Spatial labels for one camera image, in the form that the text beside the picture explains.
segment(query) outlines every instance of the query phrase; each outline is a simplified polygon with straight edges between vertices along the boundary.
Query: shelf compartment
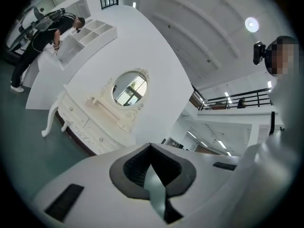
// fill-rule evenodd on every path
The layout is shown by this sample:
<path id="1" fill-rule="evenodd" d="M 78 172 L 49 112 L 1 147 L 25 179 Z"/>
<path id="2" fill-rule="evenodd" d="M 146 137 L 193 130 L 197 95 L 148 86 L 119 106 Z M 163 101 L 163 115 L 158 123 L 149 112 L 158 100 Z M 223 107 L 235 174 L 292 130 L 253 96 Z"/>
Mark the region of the shelf compartment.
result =
<path id="1" fill-rule="evenodd" d="M 88 34 L 90 34 L 92 31 L 90 29 L 87 28 L 82 28 L 81 31 L 77 34 L 75 34 L 73 37 L 80 41 L 81 39 L 83 39 L 84 37 L 86 37 Z"/>
<path id="2" fill-rule="evenodd" d="M 95 32 L 91 32 L 90 34 L 88 34 L 86 37 L 81 39 L 81 43 L 86 46 L 88 45 L 90 42 L 92 42 L 95 38 L 97 38 L 99 36 L 99 34 L 95 33 Z"/>
<path id="3" fill-rule="evenodd" d="M 90 30 L 95 30 L 98 27 L 101 27 L 102 25 L 104 25 L 105 23 L 99 21 L 99 20 L 94 20 L 91 23 L 89 23 L 85 28 L 90 29 Z"/>
<path id="4" fill-rule="evenodd" d="M 106 31 L 108 31 L 111 28 L 113 28 L 113 26 L 108 25 L 108 24 L 104 24 L 103 26 L 97 28 L 94 31 L 97 32 L 99 35 L 101 35 L 101 34 L 105 33 Z"/>

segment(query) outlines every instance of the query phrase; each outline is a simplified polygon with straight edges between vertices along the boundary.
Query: oval mirror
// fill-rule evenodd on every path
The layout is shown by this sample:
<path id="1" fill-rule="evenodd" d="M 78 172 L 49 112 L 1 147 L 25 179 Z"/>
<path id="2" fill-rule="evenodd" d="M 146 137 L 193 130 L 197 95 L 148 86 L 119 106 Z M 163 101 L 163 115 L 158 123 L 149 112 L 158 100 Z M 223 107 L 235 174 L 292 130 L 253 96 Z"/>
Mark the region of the oval mirror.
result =
<path id="1" fill-rule="evenodd" d="M 128 72 L 118 77 L 113 87 L 113 99 L 118 105 L 134 105 L 147 90 L 145 76 L 138 72 Z"/>

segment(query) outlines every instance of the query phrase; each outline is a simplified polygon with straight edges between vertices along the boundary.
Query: gray floor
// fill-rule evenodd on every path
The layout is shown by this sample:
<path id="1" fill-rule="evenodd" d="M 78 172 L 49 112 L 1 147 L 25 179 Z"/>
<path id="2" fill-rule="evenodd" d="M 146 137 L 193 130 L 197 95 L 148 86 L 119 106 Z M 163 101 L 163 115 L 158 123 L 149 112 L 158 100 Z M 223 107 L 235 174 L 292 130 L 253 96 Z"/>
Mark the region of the gray floor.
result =
<path id="1" fill-rule="evenodd" d="M 10 89 L 14 66 L 0 61 L 0 157 L 15 189 L 28 201 L 53 178 L 89 157 L 54 119 L 43 138 L 48 111 L 26 110 L 29 88 L 24 93 Z"/>

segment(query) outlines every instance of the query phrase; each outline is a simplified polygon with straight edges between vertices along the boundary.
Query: drawer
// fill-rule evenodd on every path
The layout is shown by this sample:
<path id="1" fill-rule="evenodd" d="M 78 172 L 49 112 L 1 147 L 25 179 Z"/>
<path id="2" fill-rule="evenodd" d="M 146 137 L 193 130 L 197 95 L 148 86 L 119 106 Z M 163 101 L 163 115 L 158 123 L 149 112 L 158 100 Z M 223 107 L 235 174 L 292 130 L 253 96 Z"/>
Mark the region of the drawer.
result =
<path id="1" fill-rule="evenodd" d="M 120 149 L 120 146 L 118 144 L 113 144 L 114 141 L 109 140 L 110 136 L 100 129 L 91 119 L 89 119 L 85 125 L 85 131 L 95 138 L 96 144 L 106 148 L 108 151 Z"/>
<path id="2" fill-rule="evenodd" d="M 89 117 L 80 109 L 80 107 L 66 94 L 62 99 L 63 106 L 75 118 L 80 127 L 84 127 Z"/>

